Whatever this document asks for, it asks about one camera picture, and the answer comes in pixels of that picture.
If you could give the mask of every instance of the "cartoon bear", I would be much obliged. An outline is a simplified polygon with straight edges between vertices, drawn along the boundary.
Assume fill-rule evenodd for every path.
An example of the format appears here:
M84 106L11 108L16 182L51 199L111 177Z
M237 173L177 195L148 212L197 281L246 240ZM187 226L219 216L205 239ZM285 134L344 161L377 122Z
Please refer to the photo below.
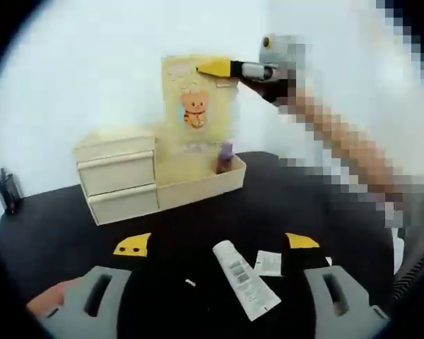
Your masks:
M200 129L206 123L208 93L205 90L181 94L185 108L184 121L194 129Z

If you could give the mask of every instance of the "white wall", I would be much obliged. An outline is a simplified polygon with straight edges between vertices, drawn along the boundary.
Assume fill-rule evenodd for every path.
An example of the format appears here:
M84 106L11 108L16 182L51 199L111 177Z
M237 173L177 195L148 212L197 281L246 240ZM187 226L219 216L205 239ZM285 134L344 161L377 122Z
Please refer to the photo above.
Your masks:
M1 66L0 166L26 196L79 183L71 149L92 126L162 118L164 56L255 59L264 11L264 0L48 1ZM267 105L247 88L238 100L236 149L262 149Z
M308 44L308 81L327 103L369 131L404 173L424 174L424 84L384 26L370 0L49 1L1 67L0 166L16 173L26 196L77 184L71 149L92 126L162 117L163 56L256 61L260 38L275 32ZM247 88L238 99L237 151L281 148L343 173L302 125L280 125L276 109Z

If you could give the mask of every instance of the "black table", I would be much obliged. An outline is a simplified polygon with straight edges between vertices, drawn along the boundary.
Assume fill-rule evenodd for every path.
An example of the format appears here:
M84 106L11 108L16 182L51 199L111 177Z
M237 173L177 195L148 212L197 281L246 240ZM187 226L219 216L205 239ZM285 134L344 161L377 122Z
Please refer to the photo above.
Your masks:
M0 252L28 301L46 288L108 262L126 237L157 233L159 256L212 248L229 239L281 251L285 232L317 240L384 306L393 283L393 244L373 203L305 169L281 167L275 155L242 153L244 187L172 210L96 226L79 185L25 198L19 214L0 221Z

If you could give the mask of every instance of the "yellow tip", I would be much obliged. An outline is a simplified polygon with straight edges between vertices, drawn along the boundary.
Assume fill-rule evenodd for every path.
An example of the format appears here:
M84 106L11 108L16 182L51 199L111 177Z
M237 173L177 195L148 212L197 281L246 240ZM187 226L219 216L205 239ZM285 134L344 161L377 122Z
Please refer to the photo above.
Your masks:
M209 74L211 76L230 77L231 60L228 58L213 58L196 66L199 73Z

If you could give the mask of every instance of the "white tube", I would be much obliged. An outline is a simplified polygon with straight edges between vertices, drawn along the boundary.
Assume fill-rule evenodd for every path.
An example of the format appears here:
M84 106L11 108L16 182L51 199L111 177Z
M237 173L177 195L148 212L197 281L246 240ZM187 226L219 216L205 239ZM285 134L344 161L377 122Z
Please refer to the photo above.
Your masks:
M219 242L213 247L213 252L250 321L259 318L281 302L237 252L232 242Z

